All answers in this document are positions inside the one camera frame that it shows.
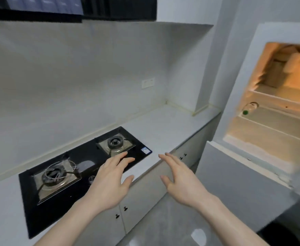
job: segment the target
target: wall socket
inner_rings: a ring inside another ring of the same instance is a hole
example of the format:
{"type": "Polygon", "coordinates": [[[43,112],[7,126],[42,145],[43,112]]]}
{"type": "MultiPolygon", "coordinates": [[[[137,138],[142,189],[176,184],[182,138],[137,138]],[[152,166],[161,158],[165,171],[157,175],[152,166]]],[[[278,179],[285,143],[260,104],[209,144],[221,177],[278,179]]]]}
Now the wall socket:
{"type": "Polygon", "coordinates": [[[151,87],[155,85],[155,78],[146,79],[142,81],[142,89],[151,87]]]}

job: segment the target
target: floor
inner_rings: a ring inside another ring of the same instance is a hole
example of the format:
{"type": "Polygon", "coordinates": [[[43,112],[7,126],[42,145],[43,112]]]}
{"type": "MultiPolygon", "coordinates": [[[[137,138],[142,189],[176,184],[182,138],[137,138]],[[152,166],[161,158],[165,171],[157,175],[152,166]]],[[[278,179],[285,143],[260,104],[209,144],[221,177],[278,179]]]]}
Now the floor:
{"type": "Polygon", "coordinates": [[[166,194],[118,246],[221,246],[207,222],[166,194]]]}

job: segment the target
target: gas stove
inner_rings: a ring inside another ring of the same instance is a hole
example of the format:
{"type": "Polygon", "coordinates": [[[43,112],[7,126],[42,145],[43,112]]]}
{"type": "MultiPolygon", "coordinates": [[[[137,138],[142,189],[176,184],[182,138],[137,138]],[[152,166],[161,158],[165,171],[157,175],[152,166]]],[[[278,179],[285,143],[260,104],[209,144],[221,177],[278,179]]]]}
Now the gas stove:
{"type": "Polygon", "coordinates": [[[86,194],[100,166],[124,151],[135,158],[125,171],[152,153],[119,127],[19,174],[29,238],[60,219],[86,194]]]}

